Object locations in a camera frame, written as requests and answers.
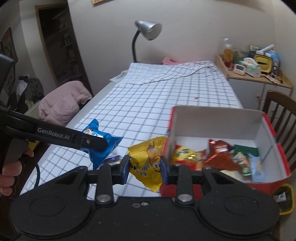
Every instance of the cardboard box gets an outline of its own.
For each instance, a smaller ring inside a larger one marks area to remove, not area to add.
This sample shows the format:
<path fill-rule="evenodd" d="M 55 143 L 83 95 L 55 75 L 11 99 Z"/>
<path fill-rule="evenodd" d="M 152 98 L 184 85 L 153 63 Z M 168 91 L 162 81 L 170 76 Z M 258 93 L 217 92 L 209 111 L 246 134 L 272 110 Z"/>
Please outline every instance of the cardboard box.
<path fill-rule="evenodd" d="M 265 175 L 264 183 L 252 183 L 251 176 L 236 173 L 236 178 L 271 195 L 291 175 L 280 144 L 275 141 L 275 131 L 267 115 L 257 110 L 175 106 L 169 123 L 169 138 L 163 155 L 171 160 L 175 145 L 200 151 L 208 147 L 208 140 L 224 140 L 231 145 L 256 147 L 259 150 Z M 201 198 L 199 185 L 194 185 L 195 198 Z M 174 197 L 176 186 L 162 185 L 163 196 Z"/>

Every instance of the pink jacket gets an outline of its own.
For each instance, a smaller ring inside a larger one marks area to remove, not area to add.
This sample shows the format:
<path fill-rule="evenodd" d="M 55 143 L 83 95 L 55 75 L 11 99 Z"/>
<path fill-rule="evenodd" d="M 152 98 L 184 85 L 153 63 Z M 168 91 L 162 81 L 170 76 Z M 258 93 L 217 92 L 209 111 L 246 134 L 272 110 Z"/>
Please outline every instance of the pink jacket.
<path fill-rule="evenodd" d="M 66 126 L 79 112 L 79 104 L 92 99 L 91 93 L 80 81 L 70 81 L 46 95 L 39 105 L 39 119 Z"/>

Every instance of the lamp neck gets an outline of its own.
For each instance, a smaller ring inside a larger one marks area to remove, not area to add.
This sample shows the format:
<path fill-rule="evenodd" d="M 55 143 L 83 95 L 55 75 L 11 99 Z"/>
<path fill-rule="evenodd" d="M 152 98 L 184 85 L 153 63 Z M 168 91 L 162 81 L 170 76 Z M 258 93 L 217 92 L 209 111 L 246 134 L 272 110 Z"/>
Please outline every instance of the lamp neck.
<path fill-rule="evenodd" d="M 135 44 L 136 44 L 136 40 L 137 40 L 137 37 L 139 36 L 141 31 L 137 31 L 134 38 L 133 38 L 133 43 L 131 45 L 131 48 L 132 48 L 132 51 L 133 51 L 133 62 L 134 63 L 137 63 L 137 56 L 136 56 L 136 49 L 135 49 Z"/>

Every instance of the finger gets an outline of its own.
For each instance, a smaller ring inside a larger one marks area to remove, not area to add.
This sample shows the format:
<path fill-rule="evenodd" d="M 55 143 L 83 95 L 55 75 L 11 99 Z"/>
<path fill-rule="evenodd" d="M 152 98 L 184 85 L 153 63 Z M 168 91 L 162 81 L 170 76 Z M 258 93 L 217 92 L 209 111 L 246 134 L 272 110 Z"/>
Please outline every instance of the finger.
<path fill-rule="evenodd" d="M 24 152 L 24 155 L 27 155 L 29 157 L 33 157 L 34 156 L 34 152 L 28 148 L 25 152 Z"/>
<path fill-rule="evenodd" d="M 2 169 L 2 174 L 8 177 L 16 177 L 21 172 L 22 172 L 22 164 L 20 161 L 8 163 Z"/>
<path fill-rule="evenodd" d="M 11 187 L 0 187 L 0 192 L 4 196 L 10 196 L 13 193 L 13 189 Z"/>
<path fill-rule="evenodd" d="M 7 177 L 0 174 L 0 187 L 10 187 L 15 183 L 14 177 Z"/>

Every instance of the screw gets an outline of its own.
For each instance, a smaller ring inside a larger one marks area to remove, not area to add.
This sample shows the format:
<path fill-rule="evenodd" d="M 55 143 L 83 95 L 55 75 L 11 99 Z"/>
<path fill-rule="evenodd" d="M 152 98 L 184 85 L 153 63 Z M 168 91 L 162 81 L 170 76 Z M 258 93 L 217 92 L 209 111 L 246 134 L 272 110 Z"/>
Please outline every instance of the screw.
<path fill-rule="evenodd" d="M 141 202 L 141 205 L 142 205 L 142 206 L 148 206 L 149 203 L 148 203 L 148 202 Z"/>
<path fill-rule="evenodd" d="M 133 207 L 141 207 L 141 205 L 139 203 L 133 203 L 132 205 Z"/>
<path fill-rule="evenodd" d="M 101 194 L 96 198 L 99 202 L 109 202 L 111 197 L 108 194 Z"/>
<path fill-rule="evenodd" d="M 178 199 L 181 201 L 181 202 L 189 202 L 192 200 L 192 196 L 189 195 L 189 194 L 181 194 L 178 196 Z"/>

